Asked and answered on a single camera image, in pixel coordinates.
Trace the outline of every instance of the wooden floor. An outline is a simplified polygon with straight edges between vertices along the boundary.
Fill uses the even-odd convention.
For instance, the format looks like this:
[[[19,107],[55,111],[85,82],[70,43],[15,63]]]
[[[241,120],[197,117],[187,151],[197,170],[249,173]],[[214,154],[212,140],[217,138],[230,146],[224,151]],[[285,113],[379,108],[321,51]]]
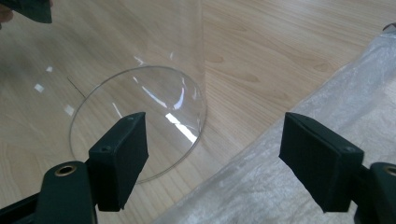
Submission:
[[[53,10],[59,11],[61,4],[54,1]],[[90,5],[86,12],[101,10],[95,6]],[[100,223],[150,223],[241,153],[338,68],[353,61],[385,25],[396,22],[393,0],[205,0],[203,12],[207,117],[201,139],[176,168],[136,185],[124,211],[99,213]],[[1,207],[38,192],[42,175],[51,166],[70,160],[67,139],[51,139],[68,135],[68,130],[58,125],[70,122],[71,117],[51,115],[57,109],[52,105],[68,102],[69,107],[59,109],[73,111],[83,99],[79,92],[64,94],[67,90],[62,76],[50,76],[46,73],[46,69],[50,70],[48,64],[37,66],[26,56],[41,57],[44,51],[53,50],[46,46],[58,45],[56,39],[37,33],[42,37],[35,41],[42,46],[40,50],[32,45],[12,46],[12,32],[23,33],[22,29],[13,30],[12,22],[24,21],[17,17],[3,24],[0,31]],[[100,30],[101,25],[95,24],[95,30]],[[31,26],[34,28],[30,34],[39,31],[38,25]],[[18,38],[22,43],[28,37]],[[79,44],[89,45],[91,40]],[[68,58],[71,55],[61,54],[64,62],[75,63],[68,65],[71,67],[83,67],[89,52],[81,55],[72,61]],[[108,57],[119,56],[122,51]],[[130,66],[101,65],[97,71],[80,71],[82,75],[114,75]],[[38,80],[44,83],[42,86],[50,82],[51,91],[60,94],[43,94],[40,100],[30,101],[40,90],[40,86],[33,90],[30,85]],[[37,125],[26,129],[23,123],[29,123],[29,119]],[[53,129],[49,135],[40,132],[48,128]],[[51,142],[52,148],[35,147],[43,142]]]

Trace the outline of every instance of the white plastic sheet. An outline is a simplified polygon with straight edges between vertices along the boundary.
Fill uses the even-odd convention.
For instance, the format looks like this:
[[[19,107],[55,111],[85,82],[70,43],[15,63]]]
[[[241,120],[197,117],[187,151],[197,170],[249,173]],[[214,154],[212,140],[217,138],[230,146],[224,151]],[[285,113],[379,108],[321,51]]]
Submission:
[[[293,110],[365,151],[363,164],[396,162],[396,33],[375,38]],[[353,223],[349,213],[323,214],[278,157],[283,120],[174,205],[155,223]]]

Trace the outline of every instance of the wood grain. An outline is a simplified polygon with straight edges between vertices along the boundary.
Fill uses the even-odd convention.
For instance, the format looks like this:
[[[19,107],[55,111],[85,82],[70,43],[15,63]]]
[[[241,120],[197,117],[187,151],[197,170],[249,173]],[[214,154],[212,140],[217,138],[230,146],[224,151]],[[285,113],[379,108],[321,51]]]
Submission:
[[[101,50],[106,49],[106,35],[109,35],[106,30],[129,27],[131,18],[123,18],[120,13],[115,22],[109,15],[119,12],[112,9],[107,14],[95,14],[111,8],[105,0],[81,4],[87,6],[81,7],[79,14],[90,19],[78,23],[73,10],[67,10],[70,5],[54,2],[53,11],[59,12],[59,29],[66,29],[70,21],[75,25],[75,32],[65,32],[67,35],[48,35],[48,27],[18,15],[14,21],[4,23],[0,31],[2,207],[38,192],[43,174],[53,165],[72,158],[64,138],[71,117],[56,115],[64,113],[67,105],[77,108],[83,96],[75,91],[68,78],[85,83],[85,87],[78,88],[88,94],[104,78],[138,64],[124,60],[128,50],[146,47],[135,47],[141,46],[142,39],[134,39],[131,46],[116,45],[127,46],[111,51],[117,53],[104,54]],[[395,11],[393,0],[204,1],[207,117],[201,139],[176,168],[135,186],[124,211],[99,213],[100,223],[150,223],[241,153],[338,68],[356,58],[385,25],[396,21]],[[108,24],[97,22],[98,16],[108,17],[108,22],[116,25],[108,28]],[[34,46],[22,44],[31,37],[24,35],[26,31],[21,27],[30,27],[29,34],[36,36]],[[11,31],[19,34],[20,45],[6,44],[15,37]],[[79,32],[83,31],[85,38],[79,38]],[[104,38],[95,38],[95,34]],[[126,34],[113,41],[128,43],[131,40]],[[82,49],[86,45],[104,45],[104,48],[92,48],[73,58],[71,49],[60,46],[58,39],[76,40]],[[59,58],[38,60],[45,52],[59,48],[62,53],[54,52]],[[123,63],[109,63],[114,58]],[[84,64],[92,60],[102,62],[93,70],[84,69]],[[46,73],[49,65],[58,70]],[[73,67],[82,69],[75,73]],[[90,73],[96,76],[88,78]],[[40,93],[33,89],[32,83],[52,89]],[[40,101],[31,101],[36,99],[35,94],[42,96]],[[37,105],[47,106],[32,110]],[[43,118],[43,114],[52,116]],[[30,119],[39,120],[39,126]],[[7,135],[6,127],[23,138]],[[49,135],[37,131],[49,127],[53,130]]]

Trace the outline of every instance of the black clamp jaw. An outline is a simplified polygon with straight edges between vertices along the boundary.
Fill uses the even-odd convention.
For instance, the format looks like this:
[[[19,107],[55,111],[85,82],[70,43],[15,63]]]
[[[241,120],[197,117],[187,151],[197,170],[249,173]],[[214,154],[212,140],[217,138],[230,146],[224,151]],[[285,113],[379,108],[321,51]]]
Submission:
[[[39,193],[0,210],[0,223],[97,223],[126,204],[148,157],[145,113],[120,119],[89,151],[46,172]]]
[[[355,223],[396,223],[396,165],[362,165],[364,152],[309,117],[286,113],[279,158],[323,212],[358,205]]]
[[[0,4],[32,21],[52,23],[50,0],[0,0]]]

